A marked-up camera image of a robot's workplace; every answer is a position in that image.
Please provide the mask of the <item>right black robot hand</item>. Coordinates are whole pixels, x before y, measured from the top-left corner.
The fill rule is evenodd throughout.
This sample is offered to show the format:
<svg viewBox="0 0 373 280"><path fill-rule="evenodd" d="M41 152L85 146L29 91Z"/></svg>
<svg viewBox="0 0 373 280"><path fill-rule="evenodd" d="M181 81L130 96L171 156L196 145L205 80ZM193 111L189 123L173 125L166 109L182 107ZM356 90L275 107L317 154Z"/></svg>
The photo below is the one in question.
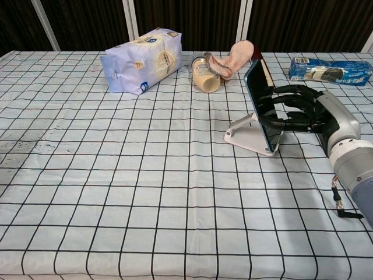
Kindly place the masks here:
<svg viewBox="0 0 373 280"><path fill-rule="evenodd" d="M326 156L332 148L344 139L360 139L361 128L358 119L327 90L317 91L305 85L286 85L276 87L272 93L274 104L283 103L298 109L288 111L288 119L274 115L260 115L259 122L280 131L310 132L317 134Z"/></svg>

